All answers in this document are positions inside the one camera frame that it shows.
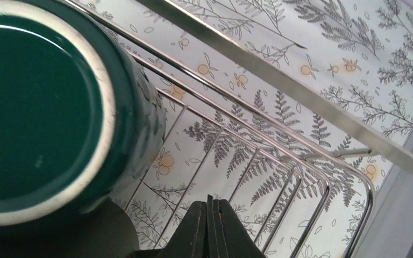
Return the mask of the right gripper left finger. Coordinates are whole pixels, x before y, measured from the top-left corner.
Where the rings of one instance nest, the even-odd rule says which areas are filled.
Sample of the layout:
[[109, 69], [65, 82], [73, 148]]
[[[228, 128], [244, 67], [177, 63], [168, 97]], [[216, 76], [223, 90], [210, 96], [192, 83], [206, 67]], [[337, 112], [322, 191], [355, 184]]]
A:
[[202, 258], [207, 251], [207, 204], [195, 201], [157, 257]]

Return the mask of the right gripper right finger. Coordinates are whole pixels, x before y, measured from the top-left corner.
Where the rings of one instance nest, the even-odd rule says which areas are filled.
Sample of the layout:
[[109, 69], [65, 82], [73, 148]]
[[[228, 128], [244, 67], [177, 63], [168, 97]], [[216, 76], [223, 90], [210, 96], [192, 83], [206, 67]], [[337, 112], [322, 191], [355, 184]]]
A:
[[208, 257], [264, 258], [226, 199], [207, 200]]

